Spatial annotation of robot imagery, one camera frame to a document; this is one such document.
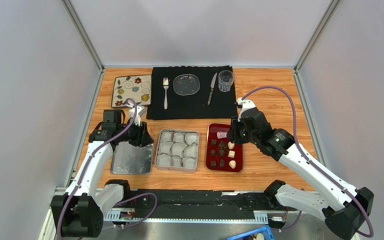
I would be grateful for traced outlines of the silver chocolate tin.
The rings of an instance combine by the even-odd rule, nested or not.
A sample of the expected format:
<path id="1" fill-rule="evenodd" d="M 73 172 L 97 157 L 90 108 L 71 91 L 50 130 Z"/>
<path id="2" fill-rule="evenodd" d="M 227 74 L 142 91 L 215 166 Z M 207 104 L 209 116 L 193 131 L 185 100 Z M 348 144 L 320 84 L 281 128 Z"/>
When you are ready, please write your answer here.
<path id="1" fill-rule="evenodd" d="M 200 134 L 197 131 L 168 129 L 160 131 L 155 166 L 161 171 L 195 173 L 198 168 Z"/>

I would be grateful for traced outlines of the pink metal tongs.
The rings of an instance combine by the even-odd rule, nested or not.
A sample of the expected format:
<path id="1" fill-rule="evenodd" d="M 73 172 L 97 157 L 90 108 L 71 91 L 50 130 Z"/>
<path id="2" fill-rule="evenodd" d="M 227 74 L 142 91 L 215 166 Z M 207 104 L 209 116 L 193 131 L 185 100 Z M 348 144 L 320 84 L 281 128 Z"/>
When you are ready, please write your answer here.
<path id="1" fill-rule="evenodd" d="M 228 138 L 228 133 L 227 132 L 223 132 L 223 131 L 218 131 L 216 133 L 216 137 L 218 139 L 227 139 Z"/>

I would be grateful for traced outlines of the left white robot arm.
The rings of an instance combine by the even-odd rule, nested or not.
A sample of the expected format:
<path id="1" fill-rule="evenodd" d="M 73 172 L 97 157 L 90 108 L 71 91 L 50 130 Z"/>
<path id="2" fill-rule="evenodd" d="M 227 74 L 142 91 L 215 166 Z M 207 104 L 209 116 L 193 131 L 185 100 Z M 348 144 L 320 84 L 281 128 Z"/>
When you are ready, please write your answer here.
<path id="1" fill-rule="evenodd" d="M 51 211 L 57 238 L 96 238 L 103 230 L 104 215 L 130 192 L 126 180 L 111 180 L 101 192 L 98 184 L 105 165 L 119 143 L 144 148 L 154 143 L 141 120 L 146 109 L 142 105 L 129 110 L 130 118 L 120 109 L 107 109 L 103 120 L 88 138 L 86 156 L 75 178 L 62 195 L 51 200 Z"/>

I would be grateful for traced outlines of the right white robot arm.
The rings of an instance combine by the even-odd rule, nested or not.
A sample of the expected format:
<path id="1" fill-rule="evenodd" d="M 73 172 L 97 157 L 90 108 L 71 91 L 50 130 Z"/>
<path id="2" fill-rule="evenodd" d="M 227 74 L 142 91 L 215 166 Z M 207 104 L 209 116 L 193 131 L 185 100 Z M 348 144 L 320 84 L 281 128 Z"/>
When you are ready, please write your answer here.
<path id="1" fill-rule="evenodd" d="M 280 205 L 308 213 L 322 221 L 336 236 L 350 240 L 368 220 L 374 193 L 357 188 L 330 172 L 310 155 L 294 136 L 282 128 L 272 128 L 256 107 L 233 116 L 227 133 L 235 144 L 251 143 L 260 152 L 296 172 L 315 192 L 295 189 L 275 180 L 266 191 Z"/>

